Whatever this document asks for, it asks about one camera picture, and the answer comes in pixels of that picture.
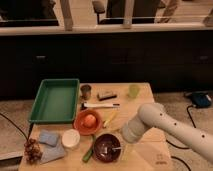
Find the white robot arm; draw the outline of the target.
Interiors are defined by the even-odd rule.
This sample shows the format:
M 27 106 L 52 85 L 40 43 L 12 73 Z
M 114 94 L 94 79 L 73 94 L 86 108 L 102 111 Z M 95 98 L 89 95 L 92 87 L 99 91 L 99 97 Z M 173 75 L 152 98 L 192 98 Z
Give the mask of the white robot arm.
M 121 136 L 127 143 L 136 143 L 151 128 L 172 135 L 213 164 L 213 135 L 172 118 L 160 103 L 142 104 L 136 115 L 122 126 Z

